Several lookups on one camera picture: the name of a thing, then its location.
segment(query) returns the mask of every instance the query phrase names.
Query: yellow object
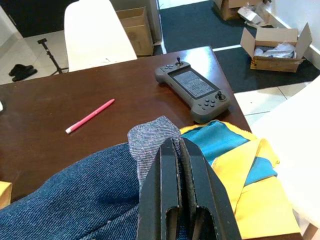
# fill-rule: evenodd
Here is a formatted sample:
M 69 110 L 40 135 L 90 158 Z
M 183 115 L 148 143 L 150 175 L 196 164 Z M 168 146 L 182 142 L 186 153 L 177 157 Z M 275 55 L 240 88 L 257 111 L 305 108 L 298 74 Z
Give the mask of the yellow object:
M 3 209 L 10 204 L 11 191 L 11 182 L 0 181 L 0 209 Z
M 268 159 L 272 167 L 279 163 L 268 141 L 223 123 L 230 131 L 249 140 L 217 157 L 211 166 L 226 189 L 242 239 L 300 233 L 292 207 L 276 177 L 244 186 L 255 157 Z M 180 132 L 184 134 L 205 126 L 188 126 Z

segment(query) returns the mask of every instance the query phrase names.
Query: wooden table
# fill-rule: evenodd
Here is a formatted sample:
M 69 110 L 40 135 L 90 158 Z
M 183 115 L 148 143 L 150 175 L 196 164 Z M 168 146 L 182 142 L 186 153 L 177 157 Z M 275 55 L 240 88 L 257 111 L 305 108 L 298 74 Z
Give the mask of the wooden table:
M 13 183 L 12 200 L 30 194 L 74 162 L 126 142 L 137 124 L 165 115 L 179 128 L 193 125 L 190 108 L 154 77 L 156 67 L 175 62 L 177 56 L 230 95 L 231 106 L 218 119 L 250 131 L 210 47 L 1 85 L 0 179 Z M 111 107 L 66 134 L 68 127 L 112 98 L 116 102 Z

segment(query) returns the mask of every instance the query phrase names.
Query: cardboard box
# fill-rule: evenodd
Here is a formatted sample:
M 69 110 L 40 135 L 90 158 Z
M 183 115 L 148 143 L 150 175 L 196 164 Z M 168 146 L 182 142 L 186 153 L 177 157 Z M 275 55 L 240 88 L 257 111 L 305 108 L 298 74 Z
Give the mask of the cardboard box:
M 295 46 L 296 58 L 254 56 L 256 46 L 276 47 L 283 42 Z M 302 58 L 311 42 L 311 32 L 307 23 L 299 38 L 298 29 L 296 28 L 259 27 L 255 38 L 244 28 L 240 44 L 251 57 L 250 69 L 295 73 L 299 65 L 304 61 Z
M 219 13 L 223 20 L 238 19 L 239 8 L 256 5 L 263 0 L 213 0 L 213 8 Z
M 116 11 L 137 56 L 150 56 L 154 52 L 145 7 Z

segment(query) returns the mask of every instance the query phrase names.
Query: denim fabric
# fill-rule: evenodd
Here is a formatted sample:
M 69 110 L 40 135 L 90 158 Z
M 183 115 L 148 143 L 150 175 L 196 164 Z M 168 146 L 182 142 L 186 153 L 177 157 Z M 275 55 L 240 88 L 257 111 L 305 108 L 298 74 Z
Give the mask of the denim fabric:
M 130 153 L 136 160 L 140 192 L 161 144 L 172 138 L 179 155 L 180 130 L 165 116 L 133 127 L 128 132 Z
M 0 211 L 0 240 L 134 240 L 137 164 L 127 143 L 96 152 Z

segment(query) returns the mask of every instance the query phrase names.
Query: white wall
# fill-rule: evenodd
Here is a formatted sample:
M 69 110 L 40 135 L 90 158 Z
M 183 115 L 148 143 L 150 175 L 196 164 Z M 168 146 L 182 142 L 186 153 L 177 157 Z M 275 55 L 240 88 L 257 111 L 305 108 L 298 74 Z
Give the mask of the white wall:
M 20 38 L 20 34 L 15 25 L 10 21 L 5 11 L 0 6 L 0 47 L 12 36 Z
M 271 13 L 299 33 L 309 23 L 312 45 L 320 51 L 320 0 L 272 0 Z

